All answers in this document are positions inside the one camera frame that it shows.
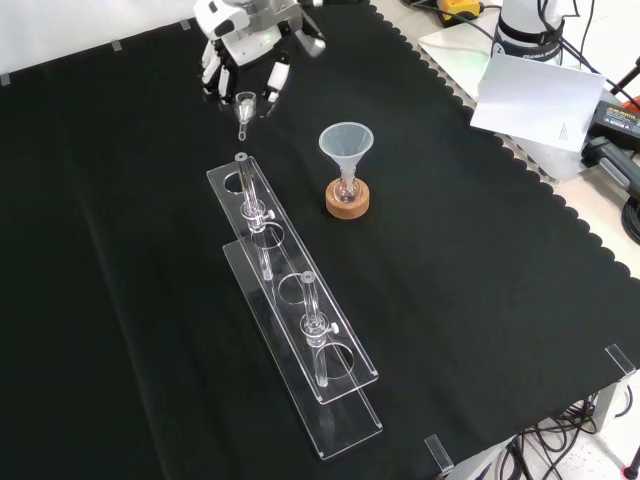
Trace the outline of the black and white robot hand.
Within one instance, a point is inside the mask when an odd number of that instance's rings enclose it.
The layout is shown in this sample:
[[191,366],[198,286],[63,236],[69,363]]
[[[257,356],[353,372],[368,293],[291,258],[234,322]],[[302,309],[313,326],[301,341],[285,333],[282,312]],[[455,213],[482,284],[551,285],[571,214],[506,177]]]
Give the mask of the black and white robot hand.
[[326,39],[307,11],[327,1],[198,1],[194,18],[207,38],[201,58],[204,96],[221,105],[236,99],[239,73],[268,59],[272,69],[262,97],[274,107],[290,70],[284,43],[295,37],[308,56],[316,58]]

